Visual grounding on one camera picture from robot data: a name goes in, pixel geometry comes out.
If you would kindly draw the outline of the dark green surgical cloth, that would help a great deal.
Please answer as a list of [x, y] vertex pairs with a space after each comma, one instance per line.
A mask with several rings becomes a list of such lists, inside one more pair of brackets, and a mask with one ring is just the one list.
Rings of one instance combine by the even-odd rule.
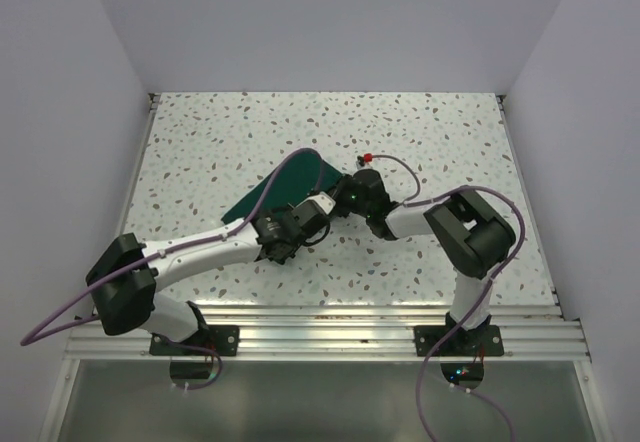
[[[287, 205], [296, 206], [312, 191], [327, 192], [343, 173], [322, 159], [315, 149], [301, 148], [290, 153], [280, 164], [276, 180], [271, 185], [260, 207], [261, 211]], [[244, 219], [254, 209], [274, 171], [249, 190], [221, 217], [224, 224]]]

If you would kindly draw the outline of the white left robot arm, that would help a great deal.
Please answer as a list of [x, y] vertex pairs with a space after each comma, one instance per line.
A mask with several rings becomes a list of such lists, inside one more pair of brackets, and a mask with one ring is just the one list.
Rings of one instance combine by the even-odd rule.
[[314, 203], [259, 212], [218, 229], [173, 240], [116, 237], [90, 269], [87, 287], [107, 336], [141, 329], [193, 355], [214, 346], [213, 332], [194, 302], [162, 294], [189, 277], [235, 264], [293, 257], [317, 232]]

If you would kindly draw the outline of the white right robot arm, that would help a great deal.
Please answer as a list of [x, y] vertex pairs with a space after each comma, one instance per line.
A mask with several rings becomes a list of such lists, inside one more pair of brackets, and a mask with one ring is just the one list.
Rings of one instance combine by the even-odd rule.
[[335, 201], [335, 216], [362, 217], [380, 239], [436, 237], [455, 271], [445, 341], [461, 355], [480, 344], [479, 329], [490, 320], [493, 280], [517, 244], [514, 229], [481, 196], [484, 191], [483, 187], [462, 186], [432, 200], [400, 203], [391, 199], [373, 169], [345, 175], [328, 191]]

